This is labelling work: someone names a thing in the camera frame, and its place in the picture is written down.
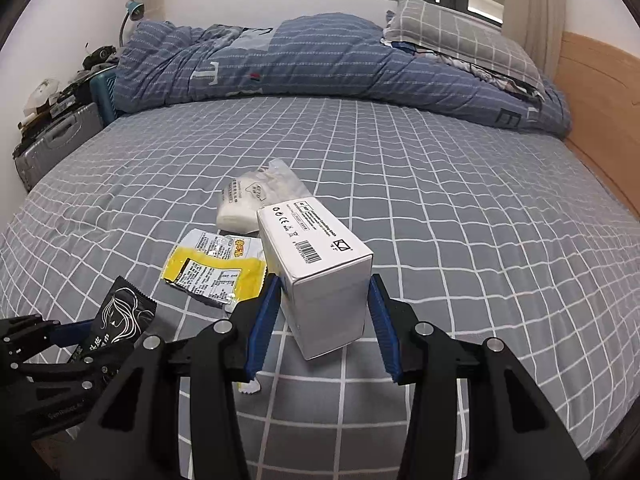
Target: gray plaid pillowcase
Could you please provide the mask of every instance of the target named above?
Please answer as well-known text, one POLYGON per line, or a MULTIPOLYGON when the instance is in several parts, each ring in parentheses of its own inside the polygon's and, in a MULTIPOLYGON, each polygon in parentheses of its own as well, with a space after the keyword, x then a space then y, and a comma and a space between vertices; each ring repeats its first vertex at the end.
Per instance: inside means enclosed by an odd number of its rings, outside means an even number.
POLYGON ((545 94, 540 72, 519 44, 446 7, 424 0, 398 0, 384 39, 407 41, 473 63, 545 94))

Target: nutrition label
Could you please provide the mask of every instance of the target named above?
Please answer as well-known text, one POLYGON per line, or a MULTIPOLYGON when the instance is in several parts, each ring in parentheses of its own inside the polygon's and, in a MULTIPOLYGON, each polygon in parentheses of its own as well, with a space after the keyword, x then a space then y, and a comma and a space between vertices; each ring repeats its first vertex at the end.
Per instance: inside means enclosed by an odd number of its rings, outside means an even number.
POLYGON ((232 293, 240 277, 240 269, 215 269, 187 259, 175 284, 193 294, 220 303, 231 303, 232 293))

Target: wooden headboard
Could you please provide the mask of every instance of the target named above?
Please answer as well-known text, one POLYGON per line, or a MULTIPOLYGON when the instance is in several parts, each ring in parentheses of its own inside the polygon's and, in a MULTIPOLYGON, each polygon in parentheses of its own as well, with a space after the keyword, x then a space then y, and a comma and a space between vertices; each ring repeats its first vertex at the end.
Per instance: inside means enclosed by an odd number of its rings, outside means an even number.
POLYGON ((567 146, 640 218, 640 59, 565 32, 556 84, 574 120, 567 146))

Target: gray suitcase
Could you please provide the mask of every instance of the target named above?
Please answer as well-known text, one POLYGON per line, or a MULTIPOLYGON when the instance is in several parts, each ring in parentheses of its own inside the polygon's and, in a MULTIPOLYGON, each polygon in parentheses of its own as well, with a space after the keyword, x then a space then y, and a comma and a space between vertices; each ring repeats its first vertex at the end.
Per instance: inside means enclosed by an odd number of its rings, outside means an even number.
POLYGON ((15 159, 15 169, 26 190, 31 191, 57 163, 101 130, 102 119, 95 103, 52 124, 15 159))

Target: yellow snack package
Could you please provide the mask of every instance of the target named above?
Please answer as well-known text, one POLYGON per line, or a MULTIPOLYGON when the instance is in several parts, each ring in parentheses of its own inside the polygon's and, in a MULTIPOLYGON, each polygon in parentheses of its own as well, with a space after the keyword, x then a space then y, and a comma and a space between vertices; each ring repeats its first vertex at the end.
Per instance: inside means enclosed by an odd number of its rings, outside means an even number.
POLYGON ((167 260, 162 279, 195 299, 232 312, 260 294, 267 263, 260 238, 192 229, 167 260))

